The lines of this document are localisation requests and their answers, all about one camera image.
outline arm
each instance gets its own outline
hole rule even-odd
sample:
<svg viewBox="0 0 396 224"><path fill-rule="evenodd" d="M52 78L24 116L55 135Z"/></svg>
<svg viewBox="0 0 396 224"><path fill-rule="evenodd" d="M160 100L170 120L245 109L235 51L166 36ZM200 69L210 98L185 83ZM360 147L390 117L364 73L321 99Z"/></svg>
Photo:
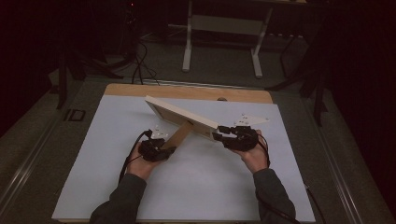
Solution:
<svg viewBox="0 0 396 224"><path fill-rule="evenodd" d="M139 146L140 143L136 145L131 159L140 156L137 150ZM160 161L145 161L143 158L130 162L125 176L110 194L109 201L102 203L92 212L90 223L135 223L137 209L147 185L146 180L160 163Z"/></svg>
<svg viewBox="0 0 396 224"><path fill-rule="evenodd" d="M257 130L256 132L259 134L259 141L262 145L266 146L260 137L262 132L260 130ZM280 217L273 211L270 211L260 202L264 201L265 203L269 203L275 209L295 218L294 204L289 199L289 196L279 178L276 176L276 173L268 168L267 156L264 150L265 149L260 145L257 145L249 151L244 152L233 150L233 152L241 156L242 161L253 174L257 196L259 197L259 213L262 223L290 224L290 221Z"/></svg>

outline forearm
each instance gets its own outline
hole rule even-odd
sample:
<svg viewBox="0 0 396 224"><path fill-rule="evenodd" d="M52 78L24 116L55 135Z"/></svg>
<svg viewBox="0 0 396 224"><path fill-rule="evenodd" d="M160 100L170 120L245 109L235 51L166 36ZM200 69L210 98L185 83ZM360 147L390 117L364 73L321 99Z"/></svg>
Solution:
<svg viewBox="0 0 396 224"><path fill-rule="evenodd" d="M146 185L146 181L136 175L125 175L109 201L93 211L90 223L135 223Z"/></svg>
<svg viewBox="0 0 396 224"><path fill-rule="evenodd" d="M274 170L263 169L253 174L254 184L258 193L258 197L264 202L270 204L284 214L295 218L295 208L293 202L276 176ZM259 202L260 218L263 223L288 223L289 221L280 217L276 213L268 210Z"/></svg>

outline hand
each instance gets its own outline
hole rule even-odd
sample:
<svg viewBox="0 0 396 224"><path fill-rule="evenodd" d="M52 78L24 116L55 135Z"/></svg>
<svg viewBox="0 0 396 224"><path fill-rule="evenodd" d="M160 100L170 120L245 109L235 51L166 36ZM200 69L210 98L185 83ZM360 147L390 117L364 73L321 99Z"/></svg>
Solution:
<svg viewBox="0 0 396 224"><path fill-rule="evenodd" d="M267 147L267 145L262 140L262 137L260 136L262 135L262 131L256 130L256 133L259 135L259 141L262 143L262 145ZM268 168L268 158L264 150L265 149L257 144L253 149L249 151L232 151L241 156L242 161L245 163L249 171L254 174L257 171Z"/></svg>
<svg viewBox="0 0 396 224"><path fill-rule="evenodd" d="M151 174L151 171L161 163L161 161L145 161L142 157L141 154L139 153L139 147L140 147L140 142L136 144L136 147L134 148L134 152L132 152L132 157L131 161L127 168L126 168L126 173L127 174L133 174L137 175L140 178L147 180L149 179L149 175Z"/></svg>

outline white table leg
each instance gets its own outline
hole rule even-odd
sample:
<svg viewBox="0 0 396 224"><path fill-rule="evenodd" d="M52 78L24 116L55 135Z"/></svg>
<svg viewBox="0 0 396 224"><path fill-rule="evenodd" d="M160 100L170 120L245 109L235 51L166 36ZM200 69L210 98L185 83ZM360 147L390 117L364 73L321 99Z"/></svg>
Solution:
<svg viewBox="0 0 396 224"><path fill-rule="evenodd" d="M254 74L256 75L256 78L262 78L262 67L260 66L259 51L260 48L262 47L262 41L264 39L265 32L268 27L268 22L270 21L272 11L273 9L270 7L268 9L265 21L262 23L262 29L260 30L259 33L259 38L257 40L256 48L251 50L251 59L253 61Z"/></svg>
<svg viewBox="0 0 396 224"><path fill-rule="evenodd" d="M183 72L190 71L190 60L191 60L191 9L192 9L192 1L189 1L189 17L187 18L187 43L186 49L184 50L184 59L183 59Z"/></svg>

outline white metal table frame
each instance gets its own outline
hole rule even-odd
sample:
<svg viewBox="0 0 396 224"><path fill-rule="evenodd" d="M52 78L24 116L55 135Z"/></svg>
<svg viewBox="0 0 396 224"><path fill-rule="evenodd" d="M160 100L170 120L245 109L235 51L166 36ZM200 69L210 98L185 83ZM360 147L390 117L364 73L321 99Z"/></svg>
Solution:
<svg viewBox="0 0 396 224"><path fill-rule="evenodd" d="M213 17L192 14L192 0L189 0L189 14L187 19L187 43L184 51L183 72L190 71L191 62L191 32L194 30L206 30L212 32L223 32L240 35L257 35L258 40L255 48L251 49L254 73L257 78L262 78L262 67L260 66L259 51L268 27L273 9L267 11L264 21L232 19L224 17Z"/></svg>

